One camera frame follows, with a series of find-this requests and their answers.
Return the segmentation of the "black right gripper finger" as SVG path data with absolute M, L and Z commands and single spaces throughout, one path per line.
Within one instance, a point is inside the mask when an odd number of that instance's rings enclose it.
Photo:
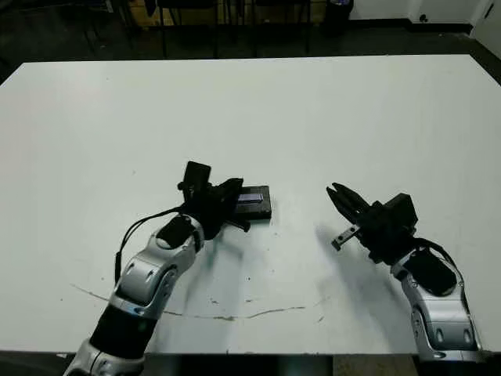
M 334 188 L 328 186 L 326 188 L 326 192 L 339 213 L 343 215 L 350 223 L 356 222 L 358 214 L 356 212 L 350 211 L 347 207 L 344 206 L 344 203 L 339 199 Z
M 369 209 L 369 204 L 354 190 L 340 183 L 332 183 L 337 196 L 351 212 L 357 214 Z

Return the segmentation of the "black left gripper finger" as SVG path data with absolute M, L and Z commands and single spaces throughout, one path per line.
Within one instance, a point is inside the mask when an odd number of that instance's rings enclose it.
M 233 215 L 238 204 L 240 192 L 226 192 L 220 197 L 221 215 Z
M 230 178 L 212 187 L 212 193 L 217 197 L 239 196 L 243 187 L 242 178 Z

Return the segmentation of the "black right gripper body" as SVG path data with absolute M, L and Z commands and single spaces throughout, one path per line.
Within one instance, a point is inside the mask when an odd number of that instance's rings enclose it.
M 416 210 L 411 200 L 379 201 L 359 213 L 357 220 L 332 240 L 336 250 L 355 237 L 369 251 L 369 258 L 387 265 L 395 264 L 413 248 Z

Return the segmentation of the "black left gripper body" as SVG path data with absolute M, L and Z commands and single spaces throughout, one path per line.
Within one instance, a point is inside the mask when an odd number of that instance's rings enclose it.
M 205 182 L 201 184 L 188 184 L 180 182 L 178 189 L 183 192 L 184 203 L 180 212 L 196 219 L 204 231 L 204 239 L 214 239 L 222 227 L 227 224 L 248 232 L 251 225 L 247 220 L 239 219 L 235 212 L 233 215 L 221 215 L 220 197 L 212 193 L 212 187 L 217 186 Z

